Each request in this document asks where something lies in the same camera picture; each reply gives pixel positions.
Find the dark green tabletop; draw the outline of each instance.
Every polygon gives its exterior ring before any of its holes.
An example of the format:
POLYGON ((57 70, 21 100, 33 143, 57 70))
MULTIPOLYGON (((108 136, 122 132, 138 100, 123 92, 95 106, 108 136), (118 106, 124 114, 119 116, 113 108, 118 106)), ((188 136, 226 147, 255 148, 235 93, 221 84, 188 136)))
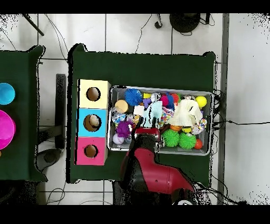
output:
POLYGON ((16 123, 16 133, 8 147, 1 150, 0 180, 46 181, 34 164, 37 143, 37 62, 42 46, 26 52, 0 51, 0 82, 15 89, 15 99, 0 105, 16 123))
MULTIPOLYGON (((76 44, 69 52, 67 111, 67 180, 119 180, 126 152, 109 151, 104 166, 74 165, 77 80, 106 80, 112 86, 137 86, 213 92, 215 55, 123 54, 87 52, 76 44)), ((207 156, 160 154, 160 163, 179 167, 192 180, 209 186, 210 154, 207 156)))

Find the pink box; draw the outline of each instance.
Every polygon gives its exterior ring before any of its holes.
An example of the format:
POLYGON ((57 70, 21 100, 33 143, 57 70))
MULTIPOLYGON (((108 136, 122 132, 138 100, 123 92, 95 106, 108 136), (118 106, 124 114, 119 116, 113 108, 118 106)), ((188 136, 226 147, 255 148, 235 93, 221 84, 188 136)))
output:
POLYGON ((75 165, 97 165, 103 166, 105 164, 108 148, 106 145, 105 137, 78 137, 77 145, 77 161, 75 165), (95 157, 87 157, 84 153, 84 149, 88 145, 94 145, 98 149, 98 153, 95 157))

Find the pink plate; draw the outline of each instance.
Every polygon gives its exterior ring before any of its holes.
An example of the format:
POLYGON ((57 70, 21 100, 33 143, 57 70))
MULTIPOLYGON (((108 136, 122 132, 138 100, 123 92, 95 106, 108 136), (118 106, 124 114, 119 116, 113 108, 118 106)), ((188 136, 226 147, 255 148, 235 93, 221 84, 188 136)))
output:
POLYGON ((7 147, 16 131, 15 122, 10 116, 0 110, 0 150, 7 147))

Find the metal tray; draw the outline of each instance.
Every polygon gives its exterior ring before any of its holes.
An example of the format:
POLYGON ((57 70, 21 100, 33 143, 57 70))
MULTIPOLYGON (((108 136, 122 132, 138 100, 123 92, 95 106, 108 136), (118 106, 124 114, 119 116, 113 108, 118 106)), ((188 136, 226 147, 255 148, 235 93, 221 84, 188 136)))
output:
MULTIPOLYGON (((157 153, 164 154, 183 154, 183 155, 200 155, 205 156, 209 154, 211 150, 211 134, 212 134, 212 124, 213 124, 213 108, 214 108, 214 95, 211 92, 202 92, 202 91, 188 91, 188 90, 175 90, 175 89, 156 89, 156 88, 144 88, 144 87, 130 87, 130 86, 113 86, 110 89, 110 106, 109 106, 109 122, 108 122, 108 134, 107 134, 107 145, 108 149, 113 151, 128 151, 130 144, 123 143, 121 145, 117 145, 112 141, 113 135, 115 134, 115 125, 111 120, 111 108, 114 106, 116 101, 120 99, 124 99, 124 92, 127 88, 135 88, 139 89, 141 93, 145 92, 151 94, 153 92, 159 92, 161 94, 176 93, 181 94, 181 96, 191 95, 194 97, 204 96, 207 99, 207 104, 203 107, 204 118, 207 119, 207 128, 199 135, 196 135, 202 141, 203 147, 200 150, 191 149, 185 150, 179 146, 176 147, 162 147, 157 153)), ((133 107, 129 106, 127 114, 133 113, 133 107)))

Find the blue box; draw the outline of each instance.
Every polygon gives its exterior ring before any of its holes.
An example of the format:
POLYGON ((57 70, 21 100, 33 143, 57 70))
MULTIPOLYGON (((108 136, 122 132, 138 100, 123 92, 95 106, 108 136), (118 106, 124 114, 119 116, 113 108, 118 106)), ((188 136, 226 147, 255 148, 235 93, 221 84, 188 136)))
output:
POLYGON ((106 137, 107 135, 107 118, 108 110, 106 109, 79 109, 79 132, 78 137, 106 137), (90 132, 83 126, 83 121, 87 115, 97 115, 101 119, 101 126, 95 132, 90 132))

